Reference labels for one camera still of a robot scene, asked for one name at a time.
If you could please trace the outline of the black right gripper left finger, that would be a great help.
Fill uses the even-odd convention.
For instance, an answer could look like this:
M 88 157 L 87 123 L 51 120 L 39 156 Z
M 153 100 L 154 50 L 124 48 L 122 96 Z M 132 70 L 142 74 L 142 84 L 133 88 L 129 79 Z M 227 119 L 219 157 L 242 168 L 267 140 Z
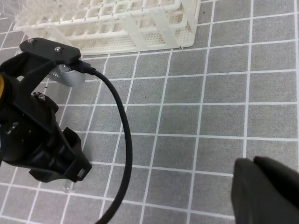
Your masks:
M 299 208 L 287 201 L 250 159 L 235 161 L 231 202 L 237 224 L 299 222 Z

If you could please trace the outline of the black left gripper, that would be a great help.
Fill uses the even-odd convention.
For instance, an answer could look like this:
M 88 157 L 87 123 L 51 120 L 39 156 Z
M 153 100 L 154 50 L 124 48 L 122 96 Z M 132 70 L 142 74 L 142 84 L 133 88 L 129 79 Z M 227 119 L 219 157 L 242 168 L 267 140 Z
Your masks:
M 36 87 L 54 68 L 48 59 L 20 53 L 0 67 L 0 160 L 27 168 L 40 182 L 82 181 L 92 165 L 81 139 L 56 121 L 58 105 Z

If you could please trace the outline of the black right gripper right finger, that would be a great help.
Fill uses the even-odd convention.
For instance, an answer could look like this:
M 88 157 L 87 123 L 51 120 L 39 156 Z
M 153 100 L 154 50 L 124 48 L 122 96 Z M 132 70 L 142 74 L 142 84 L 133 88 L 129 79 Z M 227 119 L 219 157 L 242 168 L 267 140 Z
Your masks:
M 256 156 L 253 159 L 272 186 L 296 208 L 299 207 L 299 173 L 274 159 Z

